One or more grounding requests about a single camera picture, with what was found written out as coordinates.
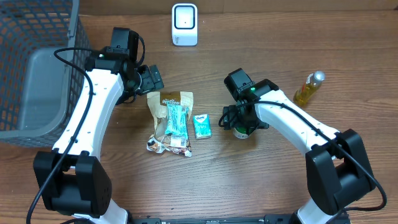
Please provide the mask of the green lid jar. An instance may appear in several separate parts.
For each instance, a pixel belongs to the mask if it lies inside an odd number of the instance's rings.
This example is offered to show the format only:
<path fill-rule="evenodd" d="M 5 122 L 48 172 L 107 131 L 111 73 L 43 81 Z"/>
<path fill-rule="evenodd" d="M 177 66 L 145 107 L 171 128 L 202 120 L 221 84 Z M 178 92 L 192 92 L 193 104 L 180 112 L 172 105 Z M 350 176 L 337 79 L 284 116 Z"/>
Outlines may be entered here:
<path fill-rule="evenodd" d="M 249 137 L 247 128 L 233 128 L 232 132 L 238 139 L 247 139 Z"/>

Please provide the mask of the teal snack bar wrapper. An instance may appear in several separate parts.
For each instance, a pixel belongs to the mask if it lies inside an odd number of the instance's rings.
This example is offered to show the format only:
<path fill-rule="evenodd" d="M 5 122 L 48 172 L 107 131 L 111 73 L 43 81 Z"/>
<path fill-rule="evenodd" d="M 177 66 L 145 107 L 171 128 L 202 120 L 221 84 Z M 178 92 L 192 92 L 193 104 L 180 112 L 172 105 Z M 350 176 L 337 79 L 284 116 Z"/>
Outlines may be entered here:
<path fill-rule="evenodd" d="M 188 138 L 187 117 L 189 108 L 182 105 L 167 105 L 167 125 L 165 134 Z"/>

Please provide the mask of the yellow liquid bottle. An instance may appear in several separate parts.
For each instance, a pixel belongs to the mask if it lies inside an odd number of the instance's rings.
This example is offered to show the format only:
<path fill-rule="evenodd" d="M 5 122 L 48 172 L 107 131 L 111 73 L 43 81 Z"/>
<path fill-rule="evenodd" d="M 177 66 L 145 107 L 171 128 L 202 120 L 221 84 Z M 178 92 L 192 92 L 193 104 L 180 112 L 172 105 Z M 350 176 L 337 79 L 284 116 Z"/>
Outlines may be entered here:
<path fill-rule="evenodd" d="M 294 103 L 300 107 L 304 107 L 313 94 L 321 87 L 324 80 L 325 73 L 323 71 L 311 73 L 302 87 L 295 92 L 293 97 Z"/>

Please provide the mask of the brown snack pouch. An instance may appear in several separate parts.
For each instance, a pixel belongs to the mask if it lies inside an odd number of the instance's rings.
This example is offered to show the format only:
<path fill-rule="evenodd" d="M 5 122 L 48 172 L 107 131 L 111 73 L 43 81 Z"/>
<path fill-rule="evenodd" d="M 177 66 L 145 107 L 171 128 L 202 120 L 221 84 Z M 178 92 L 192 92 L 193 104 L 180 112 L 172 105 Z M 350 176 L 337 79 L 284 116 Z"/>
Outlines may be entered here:
<path fill-rule="evenodd" d="M 154 134 L 146 149 L 158 154 L 165 151 L 185 157 L 192 156 L 187 123 L 193 109 L 193 93 L 188 91 L 147 94 L 147 105 L 154 119 Z"/>

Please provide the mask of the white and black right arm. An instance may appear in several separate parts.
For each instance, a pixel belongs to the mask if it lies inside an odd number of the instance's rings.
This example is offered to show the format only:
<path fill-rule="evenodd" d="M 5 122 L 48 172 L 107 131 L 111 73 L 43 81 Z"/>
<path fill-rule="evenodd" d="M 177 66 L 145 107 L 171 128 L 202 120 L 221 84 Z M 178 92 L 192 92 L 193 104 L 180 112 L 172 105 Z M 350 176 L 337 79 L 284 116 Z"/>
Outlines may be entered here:
<path fill-rule="evenodd" d="M 375 189 L 361 136 L 340 132 L 317 121 L 292 103 L 279 87 L 258 83 L 239 68 L 224 80 L 235 100 L 226 106 L 219 126 L 246 138 L 272 126 L 305 157 L 310 200 L 293 214 L 265 215 L 264 223 L 349 223 L 348 206 Z"/>

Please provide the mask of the teal tissue pack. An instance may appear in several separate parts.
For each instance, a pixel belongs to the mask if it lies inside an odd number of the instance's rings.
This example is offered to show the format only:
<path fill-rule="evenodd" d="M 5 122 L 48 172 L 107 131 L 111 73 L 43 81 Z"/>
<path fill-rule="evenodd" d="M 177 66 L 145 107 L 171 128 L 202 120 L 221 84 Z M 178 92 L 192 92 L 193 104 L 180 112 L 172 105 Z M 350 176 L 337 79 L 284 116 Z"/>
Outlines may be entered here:
<path fill-rule="evenodd" d="M 196 139 L 207 139 L 212 136 L 208 114 L 195 115 L 193 117 L 193 125 Z"/>

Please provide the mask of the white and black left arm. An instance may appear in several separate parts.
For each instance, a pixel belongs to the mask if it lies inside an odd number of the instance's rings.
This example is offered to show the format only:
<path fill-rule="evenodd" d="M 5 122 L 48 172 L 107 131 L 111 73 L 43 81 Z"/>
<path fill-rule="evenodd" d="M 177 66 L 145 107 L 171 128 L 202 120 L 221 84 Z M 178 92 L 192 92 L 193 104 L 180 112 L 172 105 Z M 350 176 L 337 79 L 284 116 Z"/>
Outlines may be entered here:
<path fill-rule="evenodd" d="M 131 213 L 111 198 L 112 183 L 100 163 L 101 145 L 116 105 L 164 87 L 155 65 L 137 58 L 144 39 L 135 31 L 115 27 L 111 44 L 89 49 L 84 67 L 53 54 L 84 76 L 72 116 L 50 152 L 39 151 L 33 169 L 39 191 L 26 216 L 43 200 L 47 210 L 71 217 L 70 223 L 132 223 Z"/>

